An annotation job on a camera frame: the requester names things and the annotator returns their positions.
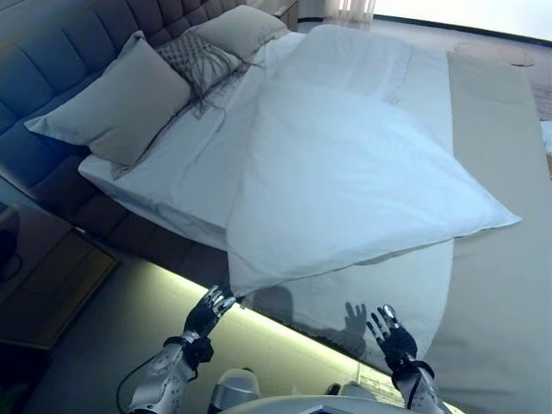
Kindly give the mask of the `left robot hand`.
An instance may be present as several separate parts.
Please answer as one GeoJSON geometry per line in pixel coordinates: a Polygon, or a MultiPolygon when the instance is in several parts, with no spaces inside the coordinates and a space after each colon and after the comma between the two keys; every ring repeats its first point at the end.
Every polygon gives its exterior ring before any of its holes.
{"type": "Polygon", "coordinates": [[[183,337],[189,343],[208,337],[236,298],[227,285],[212,286],[191,309],[183,328],[183,337]]]}

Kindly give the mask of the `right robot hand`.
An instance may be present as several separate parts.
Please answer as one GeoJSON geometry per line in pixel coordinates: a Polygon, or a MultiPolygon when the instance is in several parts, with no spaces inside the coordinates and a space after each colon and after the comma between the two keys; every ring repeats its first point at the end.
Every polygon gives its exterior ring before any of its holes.
{"type": "Polygon", "coordinates": [[[416,341],[398,320],[397,313],[389,304],[372,312],[366,325],[382,351],[386,365],[393,372],[416,359],[416,341]]]}

